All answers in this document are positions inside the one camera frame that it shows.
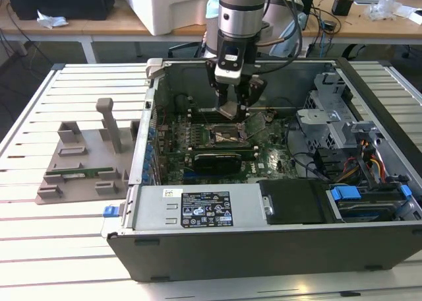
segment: computer case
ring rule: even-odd
[[[10,3],[21,20],[36,19],[37,10],[53,17],[105,20],[114,0],[10,0]]]

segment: blue plastic clip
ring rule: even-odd
[[[114,207],[112,205],[105,207],[103,217],[119,217],[119,207]]]
[[[406,197],[407,200],[411,199],[411,190],[407,185],[402,185],[400,187],[400,190],[402,190],[404,196]]]
[[[332,197],[338,200],[360,200],[362,199],[359,190],[352,185],[339,185],[331,190]]]

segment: black device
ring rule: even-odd
[[[337,222],[326,194],[328,185],[320,180],[261,180],[259,186],[273,210],[267,216],[270,225]]]
[[[20,20],[38,17],[37,10],[47,16],[70,19],[105,20],[114,0],[10,0]]]
[[[308,15],[307,19],[306,19],[306,23],[303,27],[303,30],[306,29],[306,25],[308,23],[308,18],[309,18],[309,13],[311,12],[311,7],[312,7],[312,3],[314,2],[314,0],[302,0],[303,3],[303,12]]]
[[[331,13],[336,16],[348,16],[353,0],[334,0]]]

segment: warning label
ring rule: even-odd
[[[233,226],[229,192],[182,193],[181,226]]]

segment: metal bracket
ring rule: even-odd
[[[146,62],[146,76],[149,79],[154,79],[164,74],[163,59],[151,58]]]

